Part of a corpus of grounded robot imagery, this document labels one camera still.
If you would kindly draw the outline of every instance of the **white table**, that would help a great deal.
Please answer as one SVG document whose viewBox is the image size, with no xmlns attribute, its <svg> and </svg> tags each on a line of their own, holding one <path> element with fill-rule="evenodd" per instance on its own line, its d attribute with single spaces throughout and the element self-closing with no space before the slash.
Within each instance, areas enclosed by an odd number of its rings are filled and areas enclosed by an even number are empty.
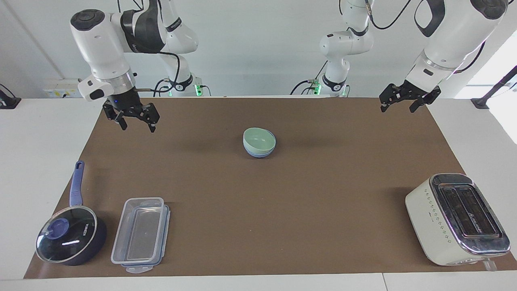
<svg viewBox="0 0 517 291">
<path fill-rule="evenodd" d="M 517 271 L 22 280 L 34 253 L 34 235 L 52 215 L 70 179 L 70 165 L 79 158 L 102 102 L 25 99 L 16 110 L 0 111 L 0 290 L 517 288 Z M 517 176 L 517 144 L 488 111 L 475 109 L 468 100 L 440 99 L 429 108 L 458 161 L 483 191 L 510 239 L 517 241 L 517 193 L 512 183 Z"/>
</svg>

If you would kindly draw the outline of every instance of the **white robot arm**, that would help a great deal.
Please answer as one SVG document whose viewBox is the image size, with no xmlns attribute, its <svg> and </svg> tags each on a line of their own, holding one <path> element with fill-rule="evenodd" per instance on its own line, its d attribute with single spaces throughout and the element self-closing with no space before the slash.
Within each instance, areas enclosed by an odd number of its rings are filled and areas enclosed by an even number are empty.
<svg viewBox="0 0 517 291">
<path fill-rule="evenodd" d="M 320 41 L 320 50 L 328 59 L 325 73 L 320 77 L 320 94 L 340 96 L 345 88 L 350 64 L 348 55 L 362 54 L 373 47 L 373 36 L 368 31 L 368 11 L 364 0 L 346 0 L 343 5 L 346 31 L 328 34 Z"/>
<path fill-rule="evenodd" d="M 140 11 L 104 13 L 88 9 L 70 20 L 73 37 L 92 69 L 78 88 L 87 100 L 107 97 L 104 111 L 110 120 L 127 128 L 124 117 L 135 117 L 155 131 L 160 118 L 152 103 L 142 105 L 136 76 L 124 52 L 160 54 L 170 76 L 174 95 L 196 95 L 195 76 L 179 53 L 197 49 L 197 35 L 182 23 L 172 0 L 145 0 Z"/>
<path fill-rule="evenodd" d="M 416 13 L 422 2 L 432 13 L 427 24 Z M 503 19 L 508 0 L 422 0 L 415 23 L 429 42 L 415 60 L 401 86 L 389 84 L 379 96 L 381 110 L 403 100 L 414 100 L 410 111 L 431 104 L 441 93 L 438 84 L 448 79 L 465 59 L 491 35 Z"/>
</svg>

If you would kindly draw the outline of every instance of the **brown surface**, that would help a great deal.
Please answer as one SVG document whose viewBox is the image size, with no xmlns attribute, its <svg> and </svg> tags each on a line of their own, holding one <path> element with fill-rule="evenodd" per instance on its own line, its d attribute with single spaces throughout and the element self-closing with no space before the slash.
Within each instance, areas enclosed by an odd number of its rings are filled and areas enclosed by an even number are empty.
<svg viewBox="0 0 517 291">
<path fill-rule="evenodd" d="M 143 276 L 479 271 L 424 255 L 404 197 L 439 172 L 463 172 L 426 108 L 376 99 L 154 99 L 156 133 L 101 114 L 81 155 L 83 197 L 108 226 L 101 252 L 67 267 L 33 258 L 25 278 L 135 276 L 110 261 L 131 197 L 171 207 L 165 257 Z M 265 159 L 242 132 L 278 140 Z M 57 210 L 68 204 L 67 188 Z M 511 255 L 495 259 L 515 270 Z"/>
</svg>

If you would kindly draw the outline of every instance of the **pot handle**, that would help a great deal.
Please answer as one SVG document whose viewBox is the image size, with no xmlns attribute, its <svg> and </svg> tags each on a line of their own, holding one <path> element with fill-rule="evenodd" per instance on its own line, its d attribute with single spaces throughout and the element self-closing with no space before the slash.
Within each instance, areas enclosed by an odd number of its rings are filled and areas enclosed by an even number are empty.
<svg viewBox="0 0 517 291">
<path fill-rule="evenodd" d="M 84 162 L 78 161 L 75 164 L 70 187 L 70 206 L 81 206 L 83 196 L 81 195 L 81 183 L 83 182 Z"/>
</svg>

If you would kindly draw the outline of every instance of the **white toaster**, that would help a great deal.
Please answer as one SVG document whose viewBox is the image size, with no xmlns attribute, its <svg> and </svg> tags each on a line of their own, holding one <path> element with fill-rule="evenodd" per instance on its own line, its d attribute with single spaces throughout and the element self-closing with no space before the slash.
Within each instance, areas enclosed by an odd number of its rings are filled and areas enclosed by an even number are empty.
<svg viewBox="0 0 517 291">
<path fill-rule="evenodd" d="M 429 260 L 441 266 L 474 264 L 510 252 L 510 241 L 474 182 L 436 174 L 406 196 L 406 207 Z"/>
</svg>

